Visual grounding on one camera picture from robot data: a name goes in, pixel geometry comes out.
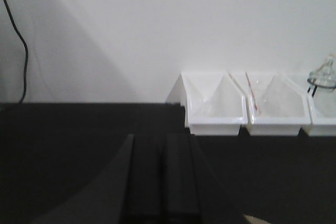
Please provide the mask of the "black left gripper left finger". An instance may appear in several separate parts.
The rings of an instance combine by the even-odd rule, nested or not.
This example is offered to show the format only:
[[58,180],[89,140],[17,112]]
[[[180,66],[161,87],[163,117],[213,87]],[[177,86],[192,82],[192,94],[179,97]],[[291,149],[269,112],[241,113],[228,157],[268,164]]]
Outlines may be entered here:
[[130,134],[115,157],[80,192],[35,223],[158,223],[157,141]]

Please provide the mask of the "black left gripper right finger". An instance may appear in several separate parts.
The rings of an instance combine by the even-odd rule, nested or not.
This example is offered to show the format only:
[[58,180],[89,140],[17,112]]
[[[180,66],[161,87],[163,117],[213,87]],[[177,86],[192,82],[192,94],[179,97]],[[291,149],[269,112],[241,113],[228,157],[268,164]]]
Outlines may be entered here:
[[169,134],[164,140],[162,184],[166,223],[248,223],[194,135]]

